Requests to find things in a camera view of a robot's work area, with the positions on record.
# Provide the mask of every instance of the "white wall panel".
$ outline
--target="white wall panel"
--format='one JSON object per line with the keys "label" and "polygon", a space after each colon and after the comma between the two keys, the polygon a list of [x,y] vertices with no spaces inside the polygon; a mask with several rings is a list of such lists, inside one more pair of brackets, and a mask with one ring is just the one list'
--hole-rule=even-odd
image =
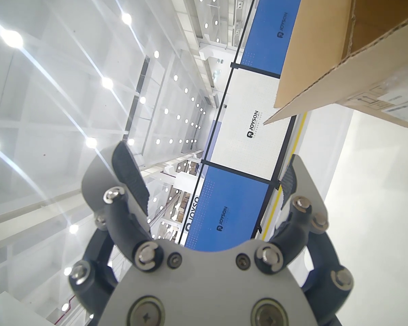
{"label": "white wall panel", "polygon": [[[279,80],[247,70],[234,70],[230,82],[230,104],[211,157],[221,164],[257,177],[270,179],[290,118],[263,125],[275,113]],[[257,120],[251,130],[255,112]]]}

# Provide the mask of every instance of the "screw head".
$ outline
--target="screw head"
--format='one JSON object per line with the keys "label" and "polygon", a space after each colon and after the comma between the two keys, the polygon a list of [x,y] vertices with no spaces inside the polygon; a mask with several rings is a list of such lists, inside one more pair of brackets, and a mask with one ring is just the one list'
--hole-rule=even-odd
{"label": "screw head", "polygon": [[251,266],[251,259],[246,254],[239,254],[236,256],[236,265],[240,270],[248,270]]}
{"label": "screw head", "polygon": [[77,261],[72,267],[69,277],[75,281],[76,285],[83,284],[90,274],[91,266],[85,260]]}
{"label": "screw head", "polygon": [[112,204],[115,198],[119,197],[120,195],[124,195],[124,193],[124,188],[121,186],[114,186],[104,193],[103,200],[106,204]]}
{"label": "screw head", "polygon": [[183,258],[180,253],[172,253],[168,256],[167,264],[171,269],[178,269],[183,262]]}

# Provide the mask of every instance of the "blue wall panel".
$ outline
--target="blue wall panel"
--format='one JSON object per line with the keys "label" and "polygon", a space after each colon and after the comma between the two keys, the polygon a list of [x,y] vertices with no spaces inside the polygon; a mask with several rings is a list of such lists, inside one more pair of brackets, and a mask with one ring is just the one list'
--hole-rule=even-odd
{"label": "blue wall panel", "polygon": [[185,246],[221,251],[249,240],[267,189],[265,183],[209,167]]}
{"label": "blue wall panel", "polygon": [[260,0],[241,64],[281,74],[301,0]]}

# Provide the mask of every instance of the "cardboard flap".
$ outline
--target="cardboard flap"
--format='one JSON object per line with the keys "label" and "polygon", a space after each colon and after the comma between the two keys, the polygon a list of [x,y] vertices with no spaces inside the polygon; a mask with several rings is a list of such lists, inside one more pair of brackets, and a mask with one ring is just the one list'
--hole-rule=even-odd
{"label": "cardboard flap", "polygon": [[408,20],[353,53],[336,68],[299,93],[265,124],[335,103],[373,88],[408,64]]}
{"label": "cardboard flap", "polygon": [[339,64],[345,49],[352,0],[301,0],[285,57],[275,107]]}

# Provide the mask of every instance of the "joyson logo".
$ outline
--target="joyson logo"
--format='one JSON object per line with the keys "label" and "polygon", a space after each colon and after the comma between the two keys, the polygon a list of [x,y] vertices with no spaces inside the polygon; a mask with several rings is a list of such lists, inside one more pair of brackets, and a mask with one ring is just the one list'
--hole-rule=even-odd
{"label": "joyson logo", "polygon": [[254,114],[252,115],[252,120],[251,123],[249,124],[249,129],[246,132],[246,136],[248,138],[254,138],[255,134],[257,133],[258,129],[258,124],[261,119],[261,112],[259,111],[254,111]]}
{"label": "joyson logo", "polygon": [[280,31],[277,32],[277,37],[279,38],[283,38],[284,36],[284,26],[287,20],[287,15],[288,15],[287,12],[285,12],[283,15],[283,19],[281,20]]}

